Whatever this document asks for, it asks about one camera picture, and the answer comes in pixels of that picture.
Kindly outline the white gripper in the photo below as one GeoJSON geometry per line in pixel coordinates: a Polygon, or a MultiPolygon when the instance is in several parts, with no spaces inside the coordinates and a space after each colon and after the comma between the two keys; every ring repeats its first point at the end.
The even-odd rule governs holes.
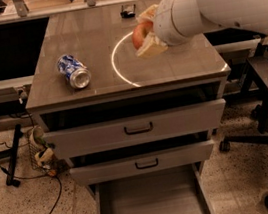
{"type": "Polygon", "coordinates": [[[197,0],[161,0],[159,5],[150,5],[140,13],[136,21],[153,21],[155,33],[150,32],[136,52],[137,57],[145,59],[164,53],[168,45],[177,46],[210,29],[197,0]]]}

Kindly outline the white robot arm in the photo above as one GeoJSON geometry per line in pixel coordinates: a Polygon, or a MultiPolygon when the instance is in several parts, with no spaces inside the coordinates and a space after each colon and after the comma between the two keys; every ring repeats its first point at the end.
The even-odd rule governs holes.
{"type": "Polygon", "coordinates": [[[159,55],[197,34],[236,28],[268,36],[268,0],[161,0],[137,18],[138,57],[159,55]]]}

